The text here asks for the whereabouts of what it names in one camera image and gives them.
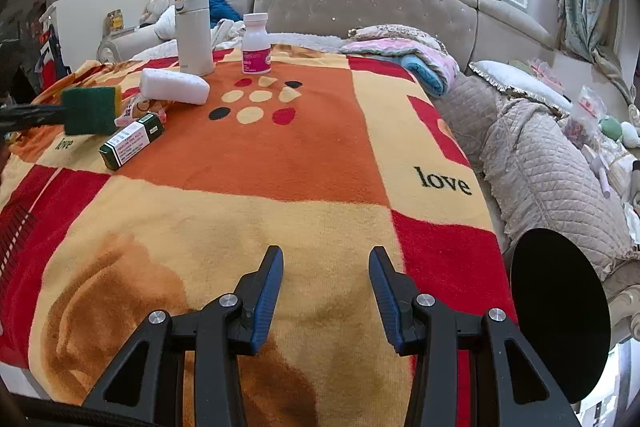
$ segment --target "metal screw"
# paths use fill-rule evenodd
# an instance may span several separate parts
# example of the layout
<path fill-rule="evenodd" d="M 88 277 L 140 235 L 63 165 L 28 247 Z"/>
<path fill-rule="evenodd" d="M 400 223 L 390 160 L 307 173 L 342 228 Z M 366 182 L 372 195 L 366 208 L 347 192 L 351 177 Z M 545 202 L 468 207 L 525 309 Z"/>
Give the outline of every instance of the metal screw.
<path fill-rule="evenodd" d="M 492 321 L 502 322 L 507 318 L 507 314 L 503 312 L 500 308 L 491 308 L 489 310 L 489 318 Z"/>
<path fill-rule="evenodd" d="M 418 301 L 418 304 L 420 304 L 420 306 L 425 306 L 427 308 L 433 306 L 436 303 L 435 297 L 433 295 L 429 295 L 428 293 L 421 293 L 415 298 L 415 300 Z"/>
<path fill-rule="evenodd" d="M 219 302 L 223 308 L 231 308 L 231 306 L 238 304 L 238 297 L 233 295 L 233 293 L 227 293 L 220 298 Z"/>
<path fill-rule="evenodd" d="M 156 310 L 149 314 L 149 322 L 152 324 L 162 324 L 166 319 L 166 313 L 162 310 Z"/>

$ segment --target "stack of folded blankets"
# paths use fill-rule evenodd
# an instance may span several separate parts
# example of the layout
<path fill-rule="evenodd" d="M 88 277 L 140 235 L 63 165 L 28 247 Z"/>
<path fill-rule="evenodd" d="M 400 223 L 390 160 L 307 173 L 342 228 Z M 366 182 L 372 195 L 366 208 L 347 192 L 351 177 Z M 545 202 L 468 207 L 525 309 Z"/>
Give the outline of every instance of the stack of folded blankets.
<path fill-rule="evenodd" d="M 351 42 L 340 52 L 400 64 L 417 77 L 432 96 L 442 96 L 453 86 L 460 67 L 444 44 L 428 33 L 401 24 L 383 24 L 349 31 Z"/>

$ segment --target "pink label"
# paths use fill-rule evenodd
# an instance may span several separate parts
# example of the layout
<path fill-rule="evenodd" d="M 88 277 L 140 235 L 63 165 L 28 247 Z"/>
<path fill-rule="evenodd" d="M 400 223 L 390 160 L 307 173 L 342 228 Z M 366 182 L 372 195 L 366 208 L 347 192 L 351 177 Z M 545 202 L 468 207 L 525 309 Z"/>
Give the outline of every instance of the pink label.
<path fill-rule="evenodd" d="M 242 73 L 263 73 L 271 69 L 271 48 L 242 52 Z"/>

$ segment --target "white thermos bottle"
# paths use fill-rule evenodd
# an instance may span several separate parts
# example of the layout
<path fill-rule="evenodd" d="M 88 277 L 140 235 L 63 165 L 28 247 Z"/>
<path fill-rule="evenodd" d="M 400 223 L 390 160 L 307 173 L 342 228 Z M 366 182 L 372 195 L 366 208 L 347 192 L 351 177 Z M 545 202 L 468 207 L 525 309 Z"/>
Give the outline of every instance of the white thermos bottle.
<path fill-rule="evenodd" d="M 175 0 L 175 35 L 182 73 L 213 71 L 209 0 Z"/>

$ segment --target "white pillow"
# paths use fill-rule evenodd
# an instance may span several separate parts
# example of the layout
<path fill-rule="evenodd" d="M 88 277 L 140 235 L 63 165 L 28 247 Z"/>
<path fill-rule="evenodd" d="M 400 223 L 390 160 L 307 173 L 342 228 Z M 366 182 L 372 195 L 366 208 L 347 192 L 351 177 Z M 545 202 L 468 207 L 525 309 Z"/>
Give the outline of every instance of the white pillow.
<path fill-rule="evenodd" d="M 175 6 L 169 6 L 154 24 L 156 35 L 161 41 L 175 39 Z"/>
<path fill-rule="evenodd" d="M 564 96 L 518 68 L 492 60 L 472 62 L 469 68 L 500 91 L 511 87 L 514 92 L 544 103 L 550 108 L 559 108 L 566 113 L 571 112 L 573 104 Z"/>

